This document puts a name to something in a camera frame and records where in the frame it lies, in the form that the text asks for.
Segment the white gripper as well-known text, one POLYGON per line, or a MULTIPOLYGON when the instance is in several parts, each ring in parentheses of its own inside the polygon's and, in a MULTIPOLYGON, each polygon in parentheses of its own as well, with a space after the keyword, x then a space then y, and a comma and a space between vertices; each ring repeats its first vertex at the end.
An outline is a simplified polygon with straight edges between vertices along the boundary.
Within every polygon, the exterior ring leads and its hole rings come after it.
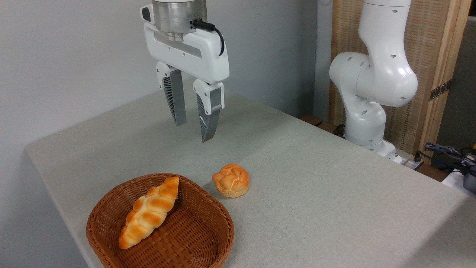
POLYGON ((223 39, 207 23, 206 4, 148 4, 141 7, 148 51, 157 59, 159 88, 164 91, 176 126, 185 124, 186 106, 182 71, 195 78, 201 139, 215 135, 221 109, 225 108, 224 84, 229 76, 223 39))

